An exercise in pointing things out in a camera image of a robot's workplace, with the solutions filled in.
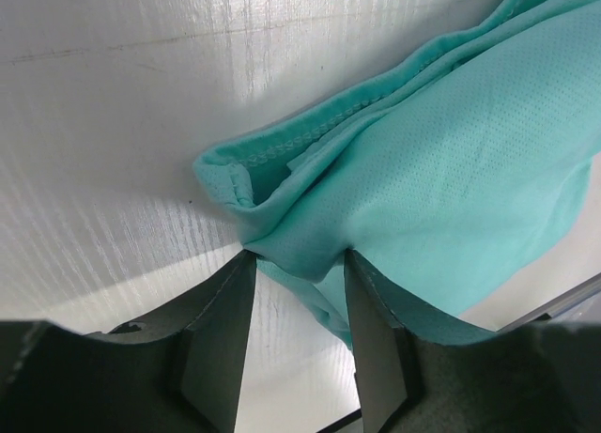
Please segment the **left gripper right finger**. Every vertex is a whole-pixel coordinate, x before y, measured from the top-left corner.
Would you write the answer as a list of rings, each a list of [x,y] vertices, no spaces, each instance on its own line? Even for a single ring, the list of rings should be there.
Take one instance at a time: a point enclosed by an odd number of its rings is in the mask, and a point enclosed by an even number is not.
[[[366,432],[596,432],[600,328],[528,320],[492,332],[396,285],[362,255],[344,264]]]

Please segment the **teal t shirt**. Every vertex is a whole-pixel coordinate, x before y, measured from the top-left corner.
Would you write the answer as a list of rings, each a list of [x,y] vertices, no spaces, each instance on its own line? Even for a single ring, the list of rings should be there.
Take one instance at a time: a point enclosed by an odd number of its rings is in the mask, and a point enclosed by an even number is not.
[[[600,0],[503,0],[193,171],[259,269],[345,343],[343,255],[457,316],[576,221],[600,150]]]

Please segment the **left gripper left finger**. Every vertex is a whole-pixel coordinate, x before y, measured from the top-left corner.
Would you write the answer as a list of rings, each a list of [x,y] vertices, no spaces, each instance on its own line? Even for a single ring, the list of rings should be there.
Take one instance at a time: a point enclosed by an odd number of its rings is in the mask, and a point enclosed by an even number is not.
[[[5,432],[231,432],[254,304],[241,252],[205,282],[108,333],[1,324]]]

